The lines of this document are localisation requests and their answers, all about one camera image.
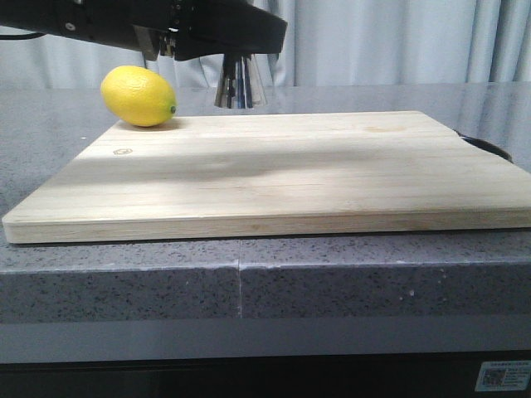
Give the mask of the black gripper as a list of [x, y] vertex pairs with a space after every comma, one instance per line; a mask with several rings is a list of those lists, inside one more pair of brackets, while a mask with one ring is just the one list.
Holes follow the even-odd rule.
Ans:
[[85, 1], [91, 41], [147, 61], [216, 54], [278, 54], [287, 22], [247, 1]]

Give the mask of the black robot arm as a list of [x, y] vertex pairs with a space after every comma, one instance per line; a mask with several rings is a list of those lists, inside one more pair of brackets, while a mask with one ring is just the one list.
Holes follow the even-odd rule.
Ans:
[[139, 51], [149, 61], [277, 54], [287, 28], [246, 1], [3, 1], [1, 23]]

